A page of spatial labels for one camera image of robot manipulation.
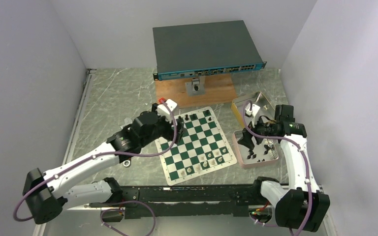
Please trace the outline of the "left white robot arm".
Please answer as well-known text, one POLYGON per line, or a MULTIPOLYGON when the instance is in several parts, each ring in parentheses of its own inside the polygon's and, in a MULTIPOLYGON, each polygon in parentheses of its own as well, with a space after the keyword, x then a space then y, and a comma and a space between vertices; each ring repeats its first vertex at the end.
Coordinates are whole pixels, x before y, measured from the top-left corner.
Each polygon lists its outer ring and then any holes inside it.
POLYGON ((118 205, 124 199, 123 190, 113 177, 86 185, 80 182, 134 156, 141 157, 141 149, 158 138, 178 143, 185 132, 184 120, 181 117, 169 119, 170 115, 142 112, 131 124, 123 126, 84 156, 44 172, 38 168, 31 170, 20 201, 27 204, 31 216, 20 218, 17 215, 20 204, 17 204, 13 218, 19 222, 32 219, 36 224, 43 224, 72 207, 88 203, 118 205))

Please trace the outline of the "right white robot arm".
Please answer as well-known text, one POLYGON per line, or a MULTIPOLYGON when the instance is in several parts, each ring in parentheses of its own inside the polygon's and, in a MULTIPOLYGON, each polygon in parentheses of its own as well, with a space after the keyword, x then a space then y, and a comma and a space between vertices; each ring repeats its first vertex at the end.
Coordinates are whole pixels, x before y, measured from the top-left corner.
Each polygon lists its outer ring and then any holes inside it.
POLYGON ((276 140, 285 157, 288 189, 274 178, 258 177, 252 190, 257 204, 266 201, 272 206, 272 216, 278 227, 289 229, 292 236, 303 231, 316 232, 328 212, 330 198, 321 192, 310 165, 307 151, 307 132, 304 124, 294 118, 294 107, 277 105, 273 119, 267 122, 258 114, 260 107, 247 101, 243 106, 244 129, 238 144, 246 147, 250 155, 264 140, 276 140))

